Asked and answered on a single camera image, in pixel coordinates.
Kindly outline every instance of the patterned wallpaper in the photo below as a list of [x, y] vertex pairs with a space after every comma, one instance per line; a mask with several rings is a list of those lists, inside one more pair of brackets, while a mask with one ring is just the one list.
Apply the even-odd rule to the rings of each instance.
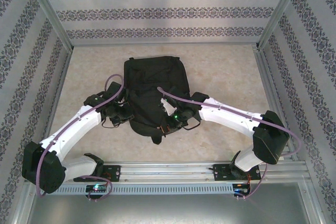
[[23, 149], [43, 138], [68, 52], [37, 0], [0, 0], [0, 223], [15, 209]]
[[327, 223], [336, 223], [336, 0], [291, 0], [264, 48], [288, 126], [301, 135]]
[[74, 45], [257, 42], [279, 0], [50, 0]]

